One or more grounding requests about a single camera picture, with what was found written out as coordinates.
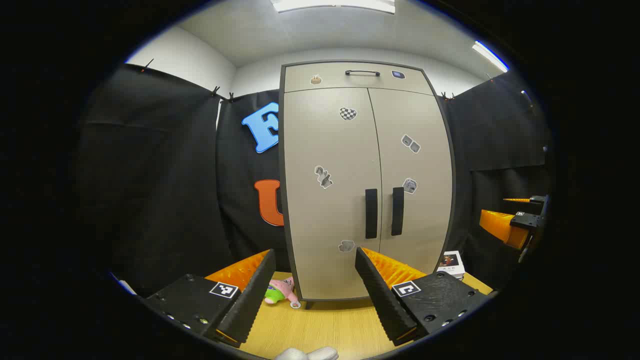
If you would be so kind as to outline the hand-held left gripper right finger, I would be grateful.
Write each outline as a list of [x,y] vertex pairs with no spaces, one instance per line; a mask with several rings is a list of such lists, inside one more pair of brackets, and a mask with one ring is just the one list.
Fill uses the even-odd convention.
[[427,275],[363,247],[357,248],[355,269],[395,346],[440,333],[492,298],[448,272]]

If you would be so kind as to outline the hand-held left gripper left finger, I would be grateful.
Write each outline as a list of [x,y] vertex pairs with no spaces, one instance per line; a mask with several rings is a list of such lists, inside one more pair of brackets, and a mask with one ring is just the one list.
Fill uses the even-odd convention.
[[244,344],[275,272],[273,249],[208,276],[185,274],[143,299],[186,331],[239,348]]

